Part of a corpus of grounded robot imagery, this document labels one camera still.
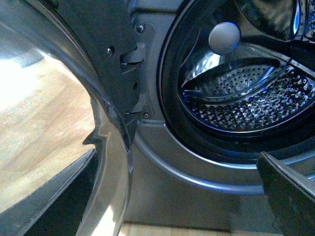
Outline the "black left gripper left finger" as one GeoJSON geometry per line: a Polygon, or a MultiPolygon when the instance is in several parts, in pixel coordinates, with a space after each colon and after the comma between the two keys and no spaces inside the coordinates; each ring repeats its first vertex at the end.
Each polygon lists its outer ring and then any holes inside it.
{"type": "Polygon", "coordinates": [[[2,236],[22,236],[86,168],[95,154],[91,149],[31,194],[0,214],[2,236]]]}

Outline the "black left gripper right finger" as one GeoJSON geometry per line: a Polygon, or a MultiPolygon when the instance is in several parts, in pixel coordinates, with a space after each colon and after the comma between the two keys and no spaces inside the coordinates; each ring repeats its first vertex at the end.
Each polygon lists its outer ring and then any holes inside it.
{"type": "Polygon", "coordinates": [[[284,236],[315,234],[315,181],[261,152],[256,167],[284,236]]]}

